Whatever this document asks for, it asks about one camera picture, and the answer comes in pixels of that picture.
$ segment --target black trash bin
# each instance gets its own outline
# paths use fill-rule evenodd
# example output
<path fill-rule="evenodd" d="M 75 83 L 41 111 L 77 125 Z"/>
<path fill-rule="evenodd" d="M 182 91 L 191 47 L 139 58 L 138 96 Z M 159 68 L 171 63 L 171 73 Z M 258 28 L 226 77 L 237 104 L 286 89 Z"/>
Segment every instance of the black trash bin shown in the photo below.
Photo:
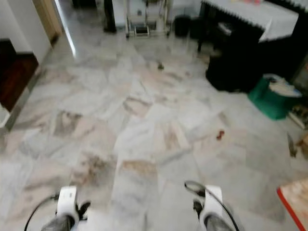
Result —
<path fill-rule="evenodd" d="M 186 37 L 189 32 L 191 18 L 187 15 L 176 16 L 174 20 L 175 36 Z"/>
<path fill-rule="evenodd" d="M 205 23 L 202 18 L 193 18 L 191 19 L 190 25 L 190 38 L 191 39 L 200 39 L 205 35 Z"/>

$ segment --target small debris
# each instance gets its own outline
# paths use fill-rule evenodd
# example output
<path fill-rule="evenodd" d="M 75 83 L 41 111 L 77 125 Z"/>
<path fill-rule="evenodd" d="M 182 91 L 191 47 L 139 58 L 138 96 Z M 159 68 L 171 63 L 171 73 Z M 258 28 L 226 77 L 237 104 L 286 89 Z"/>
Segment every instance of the small debris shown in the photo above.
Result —
<path fill-rule="evenodd" d="M 220 141 L 224 135 L 225 135 L 225 131 L 220 130 L 219 134 L 216 136 L 216 140 Z"/>
<path fill-rule="evenodd" d="M 157 68 L 158 68 L 158 70 L 163 70 L 165 67 L 160 61 L 158 61 L 158 67 Z"/>
<path fill-rule="evenodd" d="M 296 157 L 297 149 L 294 145 L 294 141 L 293 141 L 293 139 L 292 139 L 292 137 L 290 136 L 289 133 L 287 133 L 287 137 L 288 137 L 288 145 L 289 145 L 290 156 Z"/>

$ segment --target marble floor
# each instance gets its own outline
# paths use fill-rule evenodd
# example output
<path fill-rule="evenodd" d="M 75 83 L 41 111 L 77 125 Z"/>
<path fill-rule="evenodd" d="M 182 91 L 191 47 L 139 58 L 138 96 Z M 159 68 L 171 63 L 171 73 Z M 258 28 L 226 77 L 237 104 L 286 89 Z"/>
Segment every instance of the marble floor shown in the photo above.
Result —
<path fill-rule="evenodd" d="M 308 176 L 308 163 L 289 155 L 287 133 L 302 134 L 291 120 L 271 121 L 245 94 L 216 91 L 205 79 L 208 55 L 192 41 L 126 41 L 122 31 L 104 34 L 93 11 L 64 17 L 66 35 L 0 154 L 1 230 L 22 230 L 40 200 L 71 184 L 79 202 L 92 201 L 76 230 L 200 231 L 185 180 L 219 185 L 246 231 L 297 230 L 276 194 Z"/>

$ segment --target white cloth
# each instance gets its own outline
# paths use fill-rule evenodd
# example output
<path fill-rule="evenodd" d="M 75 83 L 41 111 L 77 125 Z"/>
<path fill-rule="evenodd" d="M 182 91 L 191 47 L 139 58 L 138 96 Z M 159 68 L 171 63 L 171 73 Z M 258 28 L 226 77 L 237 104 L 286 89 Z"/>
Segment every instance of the white cloth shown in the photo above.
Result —
<path fill-rule="evenodd" d="M 298 13 L 267 1 L 260 4 L 234 0 L 205 0 L 205 2 L 263 28 L 264 33 L 260 41 L 291 36 L 298 19 Z"/>
<path fill-rule="evenodd" d="M 306 13 L 308 13 L 308 0 L 282 0 L 287 1 L 291 5 L 299 6 L 305 10 Z"/>

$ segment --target red border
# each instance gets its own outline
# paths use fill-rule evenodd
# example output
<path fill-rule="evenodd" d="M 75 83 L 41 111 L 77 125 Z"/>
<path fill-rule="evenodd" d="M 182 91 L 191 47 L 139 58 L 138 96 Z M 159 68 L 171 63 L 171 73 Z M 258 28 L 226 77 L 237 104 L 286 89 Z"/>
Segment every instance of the red border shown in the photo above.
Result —
<path fill-rule="evenodd" d="M 293 218 L 293 220 L 294 220 L 295 224 L 297 225 L 297 227 L 299 228 L 299 230 L 300 231 L 306 231 L 305 227 L 302 225 L 302 223 L 298 219 L 298 217 L 295 214 L 295 212 L 293 211 L 292 207 L 289 205 L 289 203 L 285 199 L 285 197 L 284 197 L 283 193 L 281 192 L 280 188 L 277 189 L 277 194 L 278 194 L 279 198 L 281 199 L 283 205 L 286 207 L 286 209 L 290 213 L 291 217 Z"/>

